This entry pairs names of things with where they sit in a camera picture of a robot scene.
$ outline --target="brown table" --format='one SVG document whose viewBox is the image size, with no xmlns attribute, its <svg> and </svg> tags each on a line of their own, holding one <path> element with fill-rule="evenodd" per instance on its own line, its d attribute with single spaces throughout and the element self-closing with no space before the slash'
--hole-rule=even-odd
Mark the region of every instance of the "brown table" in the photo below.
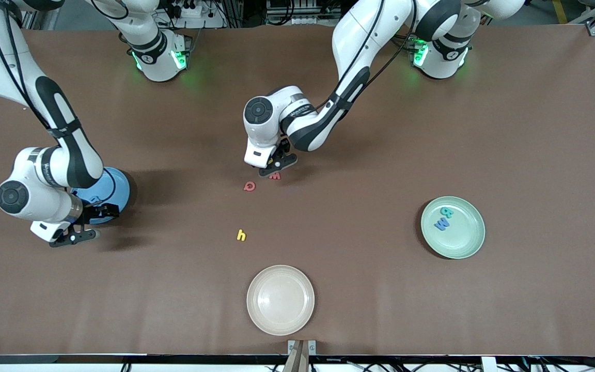
<svg viewBox="0 0 595 372">
<path fill-rule="evenodd" d="M 321 102 L 337 78 L 331 33 L 207 30 L 167 83 L 140 75 L 115 32 L 28 33 L 137 196 L 99 240 L 56 250 L 0 211 L 0 353 L 281 353 L 300 338 L 321 353 L 595 354 L 595 38 L 482 27 L 445 81 L 401 56 L 321 150 L 259 179 L 243 163 L 243 106 L 293 83 Z M 49 145 L 0 99 L 0 182 L 19 150 Z M 441 195 L 486 220 L 470 259 L 425 248 L 420 210 Z M 317 295 L 288 337 L 245 307 L 274 264 Z"/>
</svg>

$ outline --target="yellow stripe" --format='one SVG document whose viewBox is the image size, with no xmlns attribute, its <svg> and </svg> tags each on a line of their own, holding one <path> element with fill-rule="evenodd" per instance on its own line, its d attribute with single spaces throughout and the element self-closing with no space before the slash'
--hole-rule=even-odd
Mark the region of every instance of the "yellow stripe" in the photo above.
<svg viewBox="0 0 595 372">
<path fill-rule="evenodd" d="M 559 24 L 569 23 L 569 20 L 566 19 L 566 12 L 564 12 L 564 6 L 562 6 L 561 0 L 552 0 L 552 5 L 555 7 Z"/>
</svg>

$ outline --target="white plate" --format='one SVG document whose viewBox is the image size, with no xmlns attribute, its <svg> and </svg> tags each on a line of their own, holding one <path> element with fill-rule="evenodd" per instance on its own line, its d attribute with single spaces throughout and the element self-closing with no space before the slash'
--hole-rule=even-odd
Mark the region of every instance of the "white plate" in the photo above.
<svg viewBox="0 0 595 372">
<path fill-rule="evenodd" d="M 304 327 L 314 312 L 316 296 L 309 278 L 292 266 L 264 269 L 247 291 L 252 322 L 273 336 L 287 336 Z"/>
</svg>

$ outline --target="green plate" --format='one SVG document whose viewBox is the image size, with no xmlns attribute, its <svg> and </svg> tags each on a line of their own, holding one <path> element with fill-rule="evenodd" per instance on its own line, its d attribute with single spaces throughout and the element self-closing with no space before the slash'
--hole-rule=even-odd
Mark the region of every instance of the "green plate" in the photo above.
<svg viewBox="0 0 595 372">
<path fill-rule="evenodd" d="M 439 197 L 428 203 L 421 225 L 428 245 L 444 257 L 468 258 L 486 238 L 481 213 L 461 198 Z"/>
</svg>

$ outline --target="floor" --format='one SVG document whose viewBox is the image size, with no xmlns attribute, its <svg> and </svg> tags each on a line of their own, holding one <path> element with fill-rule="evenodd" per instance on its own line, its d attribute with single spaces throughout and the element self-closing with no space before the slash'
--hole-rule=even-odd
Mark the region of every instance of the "floor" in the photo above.
<svg viewBox="0 0 595 372">
<path fill-rule="evenodd" d="M 560 3 L 564 14 L 558 14 L 555 5 Z M 557 24 L 572 20 L 585 10 L 585 6 L 577 0 L 532 0 L 530 6 L 522 9 L 513 17 L 504 21 L 493 21 L 491 26 L 523 25 L 523 24 Z M 97 12 L 85 0 L 66 0 L 61 8 L 56 23 L 57 30 L 113 30 L 106 18 Z"/>
</svg>

